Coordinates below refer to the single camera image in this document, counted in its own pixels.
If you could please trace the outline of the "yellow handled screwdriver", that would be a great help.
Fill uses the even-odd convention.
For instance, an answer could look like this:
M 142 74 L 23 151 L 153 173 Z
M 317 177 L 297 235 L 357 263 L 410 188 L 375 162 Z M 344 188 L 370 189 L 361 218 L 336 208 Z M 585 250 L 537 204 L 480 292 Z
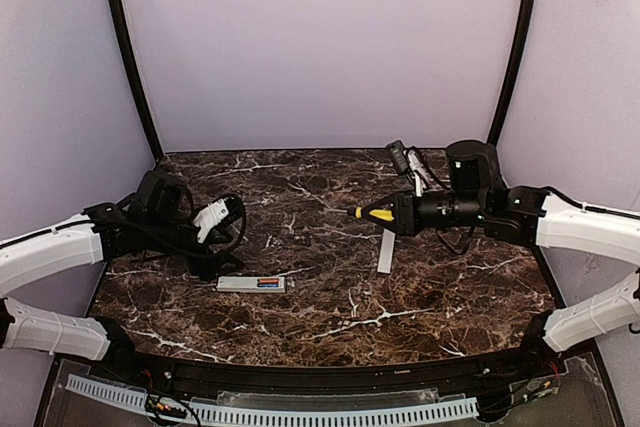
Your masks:
M 370 221 L 379 220 L 382 222 L 393 222 L 394 215 L 388 209 L 365 209 L 362 207 L 351 207 L 345 210 L 345 213 L 356 219 L 366 219 Z

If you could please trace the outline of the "white battery compartment cover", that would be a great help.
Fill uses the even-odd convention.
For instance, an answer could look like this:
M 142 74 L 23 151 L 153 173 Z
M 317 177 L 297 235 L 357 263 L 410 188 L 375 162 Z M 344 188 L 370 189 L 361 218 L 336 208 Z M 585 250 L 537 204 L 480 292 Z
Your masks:
M 393 262 L 396 234 L 384 229 L 381 237 L 380 251 L 377 264 L 377 272 L 390 274 Z

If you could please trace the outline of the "white remote control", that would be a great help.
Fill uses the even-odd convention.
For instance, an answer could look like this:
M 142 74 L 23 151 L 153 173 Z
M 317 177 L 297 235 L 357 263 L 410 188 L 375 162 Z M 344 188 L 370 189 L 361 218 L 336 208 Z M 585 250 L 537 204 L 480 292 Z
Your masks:
M 260 289 L 258 288 L 259 278 L 279 278 L 279 289 Z M 243 276 L 223 276 L 220 277 L 216 284 L 218 292 L 225 293 L 275 293 L 282 294 L 286 292 L 284 277 L 243 277 Z

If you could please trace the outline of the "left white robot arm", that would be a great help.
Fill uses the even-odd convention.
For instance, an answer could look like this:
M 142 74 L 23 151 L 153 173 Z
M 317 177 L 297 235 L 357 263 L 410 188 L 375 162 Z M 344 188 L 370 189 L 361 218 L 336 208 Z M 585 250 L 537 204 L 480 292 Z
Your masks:
M 237 271 L 234 254 L 247 213 L 241 197 L 225 193 L 197 206 L 187 184 L 160 172 L 144 174 L 137 190 L 60 223 L 1 244 L 1 346 L 118 363 L 135 346 L 117 321 L 73 317 L 24 304 L 11 294 L 46 277 L 150 251 L 186 260 L 191 275 L 212 280 Z

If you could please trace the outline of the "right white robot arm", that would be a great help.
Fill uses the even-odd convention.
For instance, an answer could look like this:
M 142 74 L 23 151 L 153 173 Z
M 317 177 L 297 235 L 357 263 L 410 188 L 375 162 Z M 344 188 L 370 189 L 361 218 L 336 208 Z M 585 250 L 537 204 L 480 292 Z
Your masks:
M 639 262 L 638 213 L 578 202 L 552 187 L 509 188 L 492 144 L 450 144 L 445 150 L 449 182 L 439 191 L 429 191 L 424 178 L 432 172 L 415 149 L 396 141 L 386 150 L 411 189 L 353 208 L 349 215 L 400 236 L 414 237 L 424 229 L 479 227 L 485 236 L 513 245 Z M 638 319 L 639 275 L 633 273 L 573 306 L 536 315 L 521 348 L 554 356 Z

